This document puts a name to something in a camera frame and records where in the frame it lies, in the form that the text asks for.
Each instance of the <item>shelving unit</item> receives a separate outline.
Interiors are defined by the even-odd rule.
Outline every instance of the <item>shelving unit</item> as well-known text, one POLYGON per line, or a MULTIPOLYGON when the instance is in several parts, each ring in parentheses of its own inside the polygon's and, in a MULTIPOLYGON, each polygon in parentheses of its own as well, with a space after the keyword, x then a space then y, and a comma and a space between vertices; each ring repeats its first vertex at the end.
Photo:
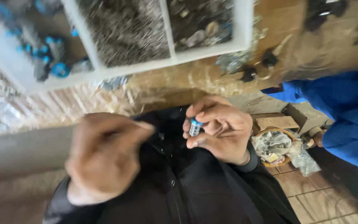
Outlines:
POLYGON ((72 19, 72 22, 78 30, 84 49, 95 70, 91 73, 70 74, 66 79, 50 77, 44 83, 37 83, 33 78, 33 65, 23 55, 16 52, 17 43, 14 42, 13 39, 6 38, 6 28, 0 23, 0 69, 7 75, 8 79, 17 86, 17 89, 25 94, 62 89, 97 79, 109 79, 126 74, 173 66, 201 58, 243 51, 251 46, 253 25, 252 0, 233 1, 233 38, 230 42, 217 44, 212 47, 187 49, 182 52, 175 51, 166 0, 159 0, 163 12, 170 58, 107 68, 98 58, 96 46, 84 18, 80 16, 76 0, 62 0, 62 2, 65 7, 65 12, 72 19))

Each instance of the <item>tile floor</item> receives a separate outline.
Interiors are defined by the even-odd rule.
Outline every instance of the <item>tile floor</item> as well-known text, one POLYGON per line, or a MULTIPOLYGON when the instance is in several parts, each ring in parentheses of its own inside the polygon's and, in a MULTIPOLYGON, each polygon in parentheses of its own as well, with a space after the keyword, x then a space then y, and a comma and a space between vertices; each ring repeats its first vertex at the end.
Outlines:
POLYGON ((302 224, 358 224, 358 200, 319 173, 302 176, 291 163, 267 168, 276 177, 302 224))

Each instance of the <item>black sleeve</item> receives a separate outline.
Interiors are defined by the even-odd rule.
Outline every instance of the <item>black sleeve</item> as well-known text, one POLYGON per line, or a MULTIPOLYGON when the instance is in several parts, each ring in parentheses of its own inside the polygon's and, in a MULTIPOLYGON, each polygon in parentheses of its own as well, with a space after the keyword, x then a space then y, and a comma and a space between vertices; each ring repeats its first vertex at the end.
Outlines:
POLYGON ((249 151, 249 155, 251 157, 249 163, 247 163, 245 166, 236 166, 233 164, 229 164, 229 166, 234 170, 236 170, 236 172, 242 172, 242 173, 252 172, 260 163, 261 159, 258 157, 258 155, 256 155, 255 149, 252 146, 251 142, 248 143, 247 150, 249 151))
POLYGON ((74 206, 67 199, 67 188, 71 178, 66 177, 57 186, 46 208, 43 224, 87 224, 96 223, 105 203, 90 206, 74 206))
POLYGON ((260 157, 256 155, 251 142, 247 148, 251 154, 250 162, 241 167, 231 165, 231 168, 250 186, 248 195, 252 201, 260 211, 268 212, 267 207, 270 206, 287 223, 299 224, 300 222, 280 184, 263 165, 260 157))

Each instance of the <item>blue jacket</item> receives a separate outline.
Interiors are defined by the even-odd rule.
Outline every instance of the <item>blue jacket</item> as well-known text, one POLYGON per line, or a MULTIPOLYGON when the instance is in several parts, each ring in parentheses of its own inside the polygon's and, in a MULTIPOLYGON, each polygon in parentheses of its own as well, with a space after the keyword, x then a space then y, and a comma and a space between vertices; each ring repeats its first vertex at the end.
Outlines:
POLYGON ((268 95, 286 102, 309 101, 335 120, 324 135, 323 146, 358 166, 358 71, 313 81, 294 80, 283 86, 284 92, 268 95))

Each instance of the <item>hand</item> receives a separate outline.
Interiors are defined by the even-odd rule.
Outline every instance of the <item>hand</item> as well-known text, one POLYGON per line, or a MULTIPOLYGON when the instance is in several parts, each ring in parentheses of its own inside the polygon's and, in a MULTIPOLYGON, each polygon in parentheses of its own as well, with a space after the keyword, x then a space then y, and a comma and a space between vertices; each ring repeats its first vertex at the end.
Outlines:
POLYGON ((124 193, 139 173, 139 148, 154 127, 121 115, 86 115, 77 126, 66 169, 68 201, 102 203, 124 193))
POLYGON ((187 148, 205 148, 225 163, 238 166, 249 163, 247 144, 252 128, 250 114, 241 112, 222 97, 206 96, 187 109, 186 117, 183 137, 188 139, 187 148), (190 136, 192 117, 204 123, 205 133, 190 136))

